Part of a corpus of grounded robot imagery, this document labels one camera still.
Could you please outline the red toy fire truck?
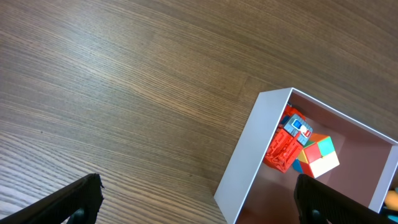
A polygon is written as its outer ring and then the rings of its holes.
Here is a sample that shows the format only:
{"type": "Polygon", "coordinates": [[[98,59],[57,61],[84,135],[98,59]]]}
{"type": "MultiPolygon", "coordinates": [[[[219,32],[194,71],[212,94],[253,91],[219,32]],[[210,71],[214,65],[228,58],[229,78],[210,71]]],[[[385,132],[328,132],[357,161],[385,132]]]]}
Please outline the red toy fire truck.
{"type": "Polygon", "coordinates": [[[288,103],[263,158],[263,163],[285,173],[309,141],[312,133],[313,128],[308,124],[306,117],[288,103]]]}

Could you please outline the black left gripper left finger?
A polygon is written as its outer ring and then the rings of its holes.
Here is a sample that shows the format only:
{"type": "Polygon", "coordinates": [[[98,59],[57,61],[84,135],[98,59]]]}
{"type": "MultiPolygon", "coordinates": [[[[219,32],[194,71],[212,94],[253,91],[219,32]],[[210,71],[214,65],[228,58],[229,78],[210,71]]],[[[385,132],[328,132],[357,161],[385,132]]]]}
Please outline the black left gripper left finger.
{"type": "Polygon", "coordinates": [[[28,207],[1,220],[1,223],[90,223],[94,224],[104,200],[99,174],[88,174],[28,207]]]}

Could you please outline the colourful puzzle cube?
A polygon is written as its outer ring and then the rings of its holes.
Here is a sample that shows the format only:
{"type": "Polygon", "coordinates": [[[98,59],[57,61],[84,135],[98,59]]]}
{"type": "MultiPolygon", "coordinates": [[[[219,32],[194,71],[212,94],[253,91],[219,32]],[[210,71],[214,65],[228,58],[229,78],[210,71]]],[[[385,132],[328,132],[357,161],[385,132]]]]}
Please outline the colourful puzzle cube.
{"type": "Polygon", "coordinates": [[[339,164],[331,136],[314,133],[294,160],[292,167],[297,172],[316,179],[339,164]]]}

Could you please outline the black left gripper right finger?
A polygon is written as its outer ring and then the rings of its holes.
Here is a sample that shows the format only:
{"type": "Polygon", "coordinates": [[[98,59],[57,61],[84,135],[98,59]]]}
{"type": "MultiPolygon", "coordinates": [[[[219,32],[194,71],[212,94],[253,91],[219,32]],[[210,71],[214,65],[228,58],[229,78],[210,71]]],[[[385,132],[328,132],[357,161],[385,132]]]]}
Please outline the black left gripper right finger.
{"type": "Polygon", "coordinates": [[[297,177],[294,199],[301,224],[397,223],[395,210],[375,212],[306,174],[297,177]]]}

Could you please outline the yellow duck toy blue hat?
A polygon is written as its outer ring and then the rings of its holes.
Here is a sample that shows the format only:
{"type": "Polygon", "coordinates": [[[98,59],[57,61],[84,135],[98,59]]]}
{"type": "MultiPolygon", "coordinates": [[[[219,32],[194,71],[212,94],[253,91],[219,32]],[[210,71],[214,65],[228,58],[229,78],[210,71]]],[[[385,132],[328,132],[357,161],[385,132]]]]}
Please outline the yellow duck toy blue hat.
{"type": "Polygon", "coordinates": [[[397,223],[397,187],[394,190],[389,190],[384,199],[383,206],[381,208],[380,214],[384,215],[388,219],[397,223]]]}

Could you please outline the white box pink interior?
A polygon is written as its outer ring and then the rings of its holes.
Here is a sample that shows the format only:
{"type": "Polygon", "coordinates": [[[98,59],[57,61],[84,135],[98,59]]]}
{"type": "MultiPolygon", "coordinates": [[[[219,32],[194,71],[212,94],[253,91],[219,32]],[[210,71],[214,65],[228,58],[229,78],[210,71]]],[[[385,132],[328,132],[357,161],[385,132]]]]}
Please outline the white box pink interior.
{"type": "Polygon", "coordinates": [[[298,173],[279,172],[263,163],[287,104],[298,108],[316,133],[333,140],[340,163],[321,175],[320,182],[380,211],[397,169],[397,141],[296,88],[284,88],[258,95],[215,192],[226,221],[298,222],[298,173]]]}

